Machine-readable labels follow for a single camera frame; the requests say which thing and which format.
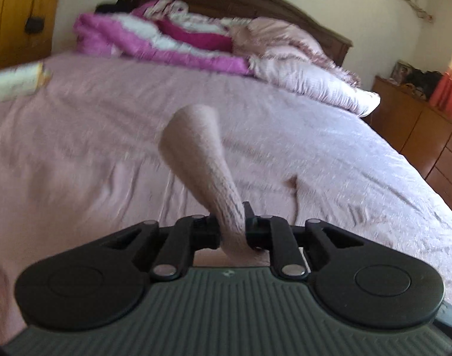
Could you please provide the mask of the white paper roll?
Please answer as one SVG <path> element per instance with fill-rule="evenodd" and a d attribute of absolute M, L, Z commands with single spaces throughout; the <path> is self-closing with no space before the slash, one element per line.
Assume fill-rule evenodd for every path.
<path fill-rule="evenodd" d="M 44 62 L 26 63 L 0 70 L 0 101 L 31 95 L 52 78 Z"/>

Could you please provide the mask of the pale pink ruffled pillow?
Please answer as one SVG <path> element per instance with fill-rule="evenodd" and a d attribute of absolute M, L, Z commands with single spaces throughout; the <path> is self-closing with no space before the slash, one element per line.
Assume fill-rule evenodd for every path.
<path fill-rule="evenodd" d="M 233 53 L 244 57 L 253 76 L 291 93 L 347 110 L 359 117 L 380 104 L 377 93 L 339 67 L 307 31 L 273 18 L 254 18 L 230 29 Z"/>

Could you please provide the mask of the pink knitted sweater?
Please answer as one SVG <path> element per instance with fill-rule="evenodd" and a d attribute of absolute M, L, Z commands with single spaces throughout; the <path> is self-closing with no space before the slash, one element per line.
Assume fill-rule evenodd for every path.
<path fill-rule="evenodd" d="M 163 160 L 194 198 L 218 220 L 221 249 L 238 266 L 268 266 L 269 254 L 249 247 L 244 205 L 227 165 L 217 112 L 191 104 L 162 131 Z"/>

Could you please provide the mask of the dark items on dresser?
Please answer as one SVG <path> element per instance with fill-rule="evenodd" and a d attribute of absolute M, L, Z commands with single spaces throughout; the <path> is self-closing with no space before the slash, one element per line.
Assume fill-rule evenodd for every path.
<path fill-rule="evenodd" d="M 442 77 L 443 74 L 439 71 L 422 71 L 399 60 L 392 70 L 390 80 L 408 89 L 415 97 L 428 101 Z"/>

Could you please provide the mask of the magenta and white quilt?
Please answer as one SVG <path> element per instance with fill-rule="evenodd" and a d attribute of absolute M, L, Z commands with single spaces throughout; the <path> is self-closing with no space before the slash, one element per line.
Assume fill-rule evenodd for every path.
<path fill-rule="evenodd" d="M 233 54 L 231 37 L 231 28 L 243 23 L 249 21 L 192 13 L 181 0 L 150 0 L 130 13 L 82 14 L 73 31 L 85 55 L 247 76 L 248 62 Z"/>

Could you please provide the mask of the orange wooden dresser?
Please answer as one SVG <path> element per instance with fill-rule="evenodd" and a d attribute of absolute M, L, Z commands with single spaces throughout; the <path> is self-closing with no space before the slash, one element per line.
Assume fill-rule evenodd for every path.
<path fill-rule="evenodd" d="M 365 122 L 408 162 L 452 210 L 452 121 L 410 90 L 376 76 L 381 98 Z"/>

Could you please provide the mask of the orange wooden wardrobe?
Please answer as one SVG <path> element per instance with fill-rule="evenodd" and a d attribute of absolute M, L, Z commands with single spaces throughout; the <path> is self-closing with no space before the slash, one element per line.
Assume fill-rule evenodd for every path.
<path fill-rule="evenodd" d="M 59 0 L 35 0 L 35 15 L 45 18 L 40 34 L 24 26 L 32 0 L 0 0 L 0 69 L 45 59 L 52 54 L 52 36 Z"/>

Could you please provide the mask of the dark wooden headboard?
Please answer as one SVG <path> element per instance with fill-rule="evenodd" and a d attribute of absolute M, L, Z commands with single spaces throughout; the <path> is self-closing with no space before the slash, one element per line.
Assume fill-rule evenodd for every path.
<path fill-rule="evenodd" d="M 136 6 L 149 0 L 130 0 Z M 211 18 L 240 17 L 276 18 L 295 24 L 307 31 L 318 41 L 325 54 L 341 66 L 353 43 L 346 37 L 322 26 L 305 11 L 285 0 L 181 0 L 186 2 L 190 11 Z"/>

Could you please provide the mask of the pink floral bed sheet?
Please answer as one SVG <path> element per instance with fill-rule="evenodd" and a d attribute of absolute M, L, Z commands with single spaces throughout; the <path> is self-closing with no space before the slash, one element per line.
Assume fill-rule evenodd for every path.
<path fill-rule="evenodd" d="M 0 343 L 24 327 L 13 296 L 30 264 L 144 220 L 202 207 L 158 153 L 180 108 L 218 113 L 243 200 L 296 225 L 319 218 L 420 258 L 452 304 L 452 211 L 351 112 L 251 77 L 158 63 L 51 57 L 50 82 L 0 102 Z"/>

